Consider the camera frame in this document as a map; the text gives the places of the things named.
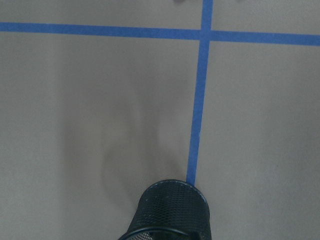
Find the black mesh pen cup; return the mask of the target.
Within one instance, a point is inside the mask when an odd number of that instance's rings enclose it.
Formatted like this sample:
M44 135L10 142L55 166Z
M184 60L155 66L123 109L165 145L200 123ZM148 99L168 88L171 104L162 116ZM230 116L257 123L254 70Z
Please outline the black mesh pen cup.
M210 209L193 185L166 179L149 186L122 240L210 240Z

